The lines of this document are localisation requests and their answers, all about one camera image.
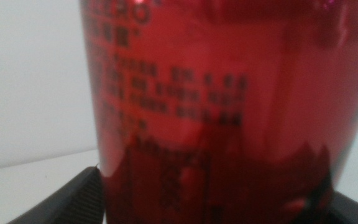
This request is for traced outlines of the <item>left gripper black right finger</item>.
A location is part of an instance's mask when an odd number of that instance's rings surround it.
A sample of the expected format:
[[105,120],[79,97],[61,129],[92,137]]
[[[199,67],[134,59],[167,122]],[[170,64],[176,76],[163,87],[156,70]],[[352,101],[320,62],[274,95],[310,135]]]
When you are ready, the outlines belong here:
[[358,224],[358,202],[333,190],[319,192],[318,196],[327,206],[321,223]]

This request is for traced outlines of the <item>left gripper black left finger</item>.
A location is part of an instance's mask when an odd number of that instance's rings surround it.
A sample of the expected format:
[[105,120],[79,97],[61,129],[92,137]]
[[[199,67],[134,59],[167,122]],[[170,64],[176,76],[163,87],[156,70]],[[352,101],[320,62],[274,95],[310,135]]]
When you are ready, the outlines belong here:
[[45,200],[9,224],[102,224],[104,199],[100,171],[87,167]]

